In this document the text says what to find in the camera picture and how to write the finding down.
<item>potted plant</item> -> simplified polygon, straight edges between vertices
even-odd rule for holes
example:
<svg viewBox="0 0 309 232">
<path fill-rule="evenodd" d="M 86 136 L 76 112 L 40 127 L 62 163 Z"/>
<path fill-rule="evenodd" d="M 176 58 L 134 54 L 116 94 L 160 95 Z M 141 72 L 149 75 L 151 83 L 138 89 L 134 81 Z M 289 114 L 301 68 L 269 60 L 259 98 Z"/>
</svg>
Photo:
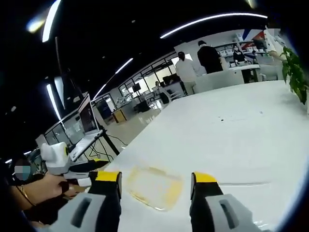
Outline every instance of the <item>potted plant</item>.
<svg viewBox="0 0 309 232">
<path fill-rule="evenodd" d="M 308 84 L 305 80 L 305 74 L 302 69 L 299 57 L 287 47 L 283 48 L 283 53 L 286 60 L 283 61 L 282 74 L 286 83 L 287 76 L 290 77 L 291 91 L 296 93 L 301 103 L 305 104 L 307 101 Z"/>
</svg>

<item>table surface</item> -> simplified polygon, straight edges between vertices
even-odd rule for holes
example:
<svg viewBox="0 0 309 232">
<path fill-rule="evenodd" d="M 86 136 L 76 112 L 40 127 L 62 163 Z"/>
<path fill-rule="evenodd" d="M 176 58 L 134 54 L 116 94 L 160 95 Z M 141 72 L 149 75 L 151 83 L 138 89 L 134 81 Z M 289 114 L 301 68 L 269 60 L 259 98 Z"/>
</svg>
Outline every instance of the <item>table surface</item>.
<svg viewBox="0 0 309 232">
<path fill-rule="evenodd" d="M 250 64 L 250 65 L 243 65 L 237 67 L 228 68 L 229 70 L 245 70 L 245 69 L 259 69 L 260 65 L 258 64 Z"/>
<path fill-rule="evenodd" d="M 252 211 L 262 230 L 273 230 L 298 195 L 307 170 L 308 138 L 305 107 L 283 81 L 175 100 L 106 169 L 123 172 L 118 231 L 192 231 L 194 171 L 213 175 L 224 193 Z M 129 195 L 126 179 L 135 166 L 152 166 L 183 178 L 172 210 L 156 211 Z"/>
</svg>

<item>laptop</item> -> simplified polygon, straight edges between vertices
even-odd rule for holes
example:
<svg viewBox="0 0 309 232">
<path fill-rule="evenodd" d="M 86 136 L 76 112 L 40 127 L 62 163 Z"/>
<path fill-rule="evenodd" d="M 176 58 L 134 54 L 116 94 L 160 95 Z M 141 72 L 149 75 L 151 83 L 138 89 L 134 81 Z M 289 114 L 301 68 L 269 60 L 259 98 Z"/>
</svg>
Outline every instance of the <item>laptop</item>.
<svg viewBox="0 0 309 232">
<path fill-rule="evenodd" d="M 78 107 L 78 114 L 81 118 L 85 135 L 70 152 L 70 158 L 72 161 L 76 161 L 90 147 L 96 137 L 100 136 L 103 132 L 98 128 L 89 94 L 83 99 Z"/>
</svg>

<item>black ceiling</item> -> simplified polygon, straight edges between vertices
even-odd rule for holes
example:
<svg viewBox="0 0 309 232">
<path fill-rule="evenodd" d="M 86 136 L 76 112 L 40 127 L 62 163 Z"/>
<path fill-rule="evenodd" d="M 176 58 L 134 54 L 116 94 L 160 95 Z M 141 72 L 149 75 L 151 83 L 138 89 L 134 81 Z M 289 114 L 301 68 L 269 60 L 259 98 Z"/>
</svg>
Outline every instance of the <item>black ceiling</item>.
<svg viewBox="0 0 309 232">
<path fill-rule="evenodd" d="M 55 40 L 59 39 L 60 63 L 70 68 L 83 91 L 94 96 L 129 58 L 134 60 L 116 75 L 104 91 L 117 87 L 148 63 L 173 47 L 209 34 L 232 29 L 262 28 L 264 19 L 229 17 L 202 22 L 160 39 L 178 26 L 208 15 L 228 12 L 255 12 L 244 0 L 217 1 L 99 1 L 62 0 L 51 32 L 42 43 L 42 29 L 34 34 L 26 25 L 46 10 L 52 0 L 8 1 L 1 35 L 0 97 L 5 99 L 1 114 L 17 106 L 24 130 L 31 139 L 49 128 L 56 117 L 46 101 L 44 79 L 59 75 Z"/>
</svg>

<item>ceiling light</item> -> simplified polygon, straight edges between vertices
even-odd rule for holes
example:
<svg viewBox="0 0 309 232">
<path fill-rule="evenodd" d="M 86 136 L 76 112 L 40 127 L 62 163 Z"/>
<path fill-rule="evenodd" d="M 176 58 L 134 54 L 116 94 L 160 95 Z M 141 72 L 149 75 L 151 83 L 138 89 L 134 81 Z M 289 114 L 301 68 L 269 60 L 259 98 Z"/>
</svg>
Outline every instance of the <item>ceiling light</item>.
<svg viewBox="0 0 309 232">
<path fill-rule="evenodd" d="M 48 16 L 47 16 L 47 19 L 44 25 L 44 31 L 43 31 L 43 38 L 42 38 L 43 43 L 49 40 L 50 30 L 52 28 L 53 20 L 56 15 L 60 2 L 61 0 L 56 0 L 48 12 Z"/>
<path fill-rule="evenodd" d="M 104 87 L 106 87 L 106 84 L 102 86 L 102 88 L 100 88 L 100 90 L 97 92 L 97 94 L 95 95 L 95 97 L 93 98 L 96 99 L 96 97 L 98 96 L 98 94 L 104 89 Z"/>
<path fill-rule="evenodd" d="M 49 95 L 49 98 L 50 98 L 50 101 L 52 102 L 52 105 L 53 105 L 53 108 L 54 108 L 54 111 L 59 119 L 59 121 L 61 120 L 61 117 L 60 117 L 60 114 L 59 114 L 59 111 L 57 109 L 57 106 L 56 106 L 56 102 L 55 102 L 55 99 L 54 99 L 54 95 L 53 95 L 53 91 L 52 91 L 52 86 L 50 84 L 48 84 L 46 86 L 47 88 L 47 92 L 48 92 L 48 95 Z"/>
<path fill-rule="evenodd" d="M 115 74 L 107 81 L 107 83 L 117 74 L 119 73 L 126 65 L 128 65 L 128 63 L 130 63 L 133 60 L 133 58 L 129 59 L 126 63 L 124 63 L 123 66 L 121 66 L 116 72 Z M 93 101 L 97 98 L 98 94 L 104 89 L 104 87 L 106 86 L 103 85 L 102 88 L 97 92 L 97 94 L 95 95 L 95 97 L 93 98 Z"/>
<path fill-rule="evenodd" d="M 124 63 L 123 66 L 121 66 L 116 72 L 115 74 L 119 73 L 126 65 L 128 65 L 128 63 L 130 63 L 133 60 L 133 58 L 129 59 L 126 63 Z"/>
<path fill-rule="evenodd" d="M 38 21 L 31 21 L 27 25 L 27 30 L 31 33 L 35 33 L 45 22 L 45 19 Z"/>
<path fill-rule="evenodd" d="M 183 25 L 183 26 L 181 26 L 181 27 L 178 27 L 178 28 L 176 28 L 176 29 L 174 29 L 174 30 L 171 30 L 170 32 L 168 32 L 168 33 L 162 35 L 162 36 L 160 37 L 160 39 L 166 38 L 166 37 L 168 37 L 169 35 L 173 34 L 174 32 L 177 32 L 177 31 L 179 31 L 179 30 L 181 30 L 181 29 L 183 29 L 183 28 L 186 28 L 186 27 L 188 27 L 188 26 L 190 26 L 190 25 L 193 25 L 193 24 L 195 24 L 195 23 L 203 22 L 203 21 L 206 21 L 206 20 L 209 20 L 209 19 L 213 19 L 213 18 L 220 18 L 220 17 L 227 17 L 227 16 L 254 16 L 254 17 L 267 18 L 267 16 L 265 16 L 265 15 L 261 15 L 261 14 L 260 14 L 260 15 L 259 15 L 259 14 L 251 14 L 251 13 L 227 13 L 227 14 L 218 14 L 218 15 L 209 16 L 209 17 L 206 17 L 206 18 L 201 18 L 201 19 L 196 20 L 196 21 L 193 21 L 193 22 L 191 22 L 191 23 L 187 23 L 187 24 L 185 24 L 185 25 Z"/>
</svg>

